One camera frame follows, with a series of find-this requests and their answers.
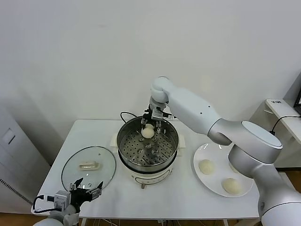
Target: black cable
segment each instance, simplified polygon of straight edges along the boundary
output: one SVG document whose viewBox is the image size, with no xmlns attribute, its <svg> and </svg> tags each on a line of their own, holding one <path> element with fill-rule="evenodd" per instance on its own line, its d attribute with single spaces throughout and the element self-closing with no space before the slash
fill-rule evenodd
<svg viewBox="0 0 301 226">
<path fill-rule="evenodd" d="M 126 121 L 125 121 L 124 118 L 122 117 L 122 114 L 130 114 L 130 115 L 132 115 L 132 116 L 134 116 L 134 117 L 137 117 L 136 115 L 134 115 L 133 113 L 130 113 L 130 112 L 120 112 L 120 117 L 121 117 L 121 119 L 124 121 L 124 123 L 126 123 Z"/>
<path fill-rule="evenodd" d="M 35 210 L 35 206 L 36 206 L 36 201 L 37 199 L 41 199 L 41 200 L 44 200 L 44 195 L 39 195 L 37 196 L 34 200 L 33 200 L 33 205 L 32 205 L 32 209 Z"/>
<path fill-rule="evenodd" d="M 45 212 L 54 211 L 54 210 L 61 211 L 61 209 L 58 209 L 58 208 L 52 208 L 52 209 L 40 210 L 40 211 L 36 211 L 36 210 L 35 210 L 34 213 L 45 213 Z"/>
<path fill-rule="evenodd" d="M 277 120 L 277 122 L 275 123 L 275 125 L 273 126 L 273 129 L 270 131 L 271 134 L 275 135 L 274 129 L 275 129 L 277 123 L 283 118 L 301 118 L 301 116 L 283 116 L 283 117 L 279 118 Z"/>
</svg>

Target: robotic hand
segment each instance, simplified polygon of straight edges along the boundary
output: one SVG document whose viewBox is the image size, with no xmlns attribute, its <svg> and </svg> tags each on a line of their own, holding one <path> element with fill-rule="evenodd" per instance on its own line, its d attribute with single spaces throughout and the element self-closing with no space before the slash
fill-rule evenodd
<svg viewBox="0 0 301 226">
<path fill-rule="evenodd" d="M 240 173 L 255 180 L 260 193 L 258 212 L 264 226 L 301 225 L 301 195 L 282 180 L 273 164 L 282 149 L 275 136 L 249 121 L 221 118 L 207 101 L 177 88 L 166 77 L 155 79 L 151 85 L 150 105 L 142 127 L 151 123 L 160 129 L 166 106 L 196 133 L 220 145 L 234 143 L 229 161 Z"/>
<path fill-rule="evenodd" d="M 96 188 L 88 190 L 80 188 L 79 185 L 83 178 L 77 180 L 74 184 L 70 184 L 70 191 L 58 191 L 54 197 L 40 195 L 33 202 L 33 210 L 35 213 L 50 212 L 47 219 L 44 219 L 33 226 L 72 226 L 79 222 L 80 206 L 88 201 L 98 198 L 102 194 L 103 182 Z M 46 200 L 54 203 L 54 209 L 35 210 L 37 199 Z"/>
</svg>

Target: white wall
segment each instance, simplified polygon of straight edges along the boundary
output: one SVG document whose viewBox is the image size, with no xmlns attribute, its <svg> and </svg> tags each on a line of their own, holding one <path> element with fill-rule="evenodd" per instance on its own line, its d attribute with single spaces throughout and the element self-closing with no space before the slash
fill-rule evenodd
<svg viewBox="0 0 301 226">
<path fill-rule="evenodd" d="M 227 119 L 301 69 L 299 0 L 0 2 L 0 102 L 52 162 L 76 119 L 141 114 L 170 77 Z"/>
</svg>

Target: white table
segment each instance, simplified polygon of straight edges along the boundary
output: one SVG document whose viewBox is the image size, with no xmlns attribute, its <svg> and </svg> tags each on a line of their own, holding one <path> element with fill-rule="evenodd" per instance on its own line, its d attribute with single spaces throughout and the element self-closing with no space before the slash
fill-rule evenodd
<svg viewBox="0 0 301 226">
<path fill-rule="evenodd" d="M 210 139 L 191 131 L 179 121 L 172 122 L 184 135 L 186 149 L 177 157 L 174 170 L 168 178 L 154 186 L 141 189 L 128 178 L 115 152 L 115 176 L 102 195 L 81 206 L 82 218 L 121 219 L 242 219 L 257 218 L 259 198 L 256 185 L 239 198 L 227 198 L 207 189 L 197 178 L 191 163 L 196 149 Z M 80 149 L 99 145 L 110 147 L 111 137 L 118 132 L 122 121 L 77 120 L 62 146 L 39 194 L 55 194 L 64 190 L 62 169 L 67 160 Z M 41 209 L 53 208 L 52 203 L 37 201 Z"/>
</svg>

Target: stainless steel pot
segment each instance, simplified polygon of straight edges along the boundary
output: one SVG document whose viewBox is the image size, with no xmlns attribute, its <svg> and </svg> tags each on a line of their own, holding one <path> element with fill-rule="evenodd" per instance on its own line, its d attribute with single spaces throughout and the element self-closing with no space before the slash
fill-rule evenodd
<svg viewBox="0 0 301 226">
<path fill-rule="evenodd" d="M 161 122 L 160 133 L 151 139 L 141 135 L 142 116 L 126 122 L 117 135 L 118 153 L 121 161 L 130 170 L 151 174 L 161 172 L 175 160 L 179 136 L 168 121 Z"/>
</svg>

